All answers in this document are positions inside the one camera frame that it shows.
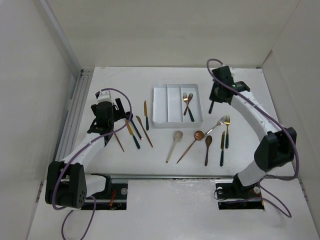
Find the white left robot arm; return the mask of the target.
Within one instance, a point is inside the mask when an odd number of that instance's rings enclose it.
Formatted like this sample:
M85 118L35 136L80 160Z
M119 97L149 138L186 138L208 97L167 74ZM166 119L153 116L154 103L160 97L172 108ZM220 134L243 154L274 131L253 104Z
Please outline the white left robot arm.
M103 199L111 195L110 176L85 170L114 135L114 123L124 119L126 113L120 98L115 103L104 100L93 104L91 110L95 118L81 144L63 160L48 166L45 202L56 210L80 209L94 194Z

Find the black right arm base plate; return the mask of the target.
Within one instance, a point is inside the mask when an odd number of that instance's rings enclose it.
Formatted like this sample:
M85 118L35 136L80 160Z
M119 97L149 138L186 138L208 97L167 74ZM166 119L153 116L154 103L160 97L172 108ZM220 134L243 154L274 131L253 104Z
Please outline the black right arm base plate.
M216 182L215 198L219 210L264 210L258 184L238 188L232 182Z

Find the dark wooden fork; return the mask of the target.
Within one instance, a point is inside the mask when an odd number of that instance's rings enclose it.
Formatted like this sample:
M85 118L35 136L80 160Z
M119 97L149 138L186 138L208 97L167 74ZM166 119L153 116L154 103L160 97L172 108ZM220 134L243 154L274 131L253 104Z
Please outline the dark wooden fork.
M185 116L187 114L187 110L189 110L189 103L193 98L193 93L190 93L188 96L186 93L183 94L183 101L186 103L186 108L184 110L183 115Z

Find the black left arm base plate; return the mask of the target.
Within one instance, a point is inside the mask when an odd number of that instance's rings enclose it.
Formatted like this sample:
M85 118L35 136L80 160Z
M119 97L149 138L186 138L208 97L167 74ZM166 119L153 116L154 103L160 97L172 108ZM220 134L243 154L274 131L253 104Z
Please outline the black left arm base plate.
M92 210L94 199L97 210L118 211L127 209L128 181L112 179L108 175L94 175L86 181L86 199L81 210Z

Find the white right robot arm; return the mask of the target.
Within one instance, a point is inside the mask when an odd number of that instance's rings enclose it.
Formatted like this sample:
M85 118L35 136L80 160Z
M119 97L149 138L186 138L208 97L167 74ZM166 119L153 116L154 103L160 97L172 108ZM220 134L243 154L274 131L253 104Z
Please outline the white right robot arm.
M231 183L216 184L218 199L245 199L267 173L294 159L297 132L272 118L243 81L234 82L227 65L213 69L211 74L214 84L209 99L213 103L227 103L237 110L259 140L253 161L237 173Z

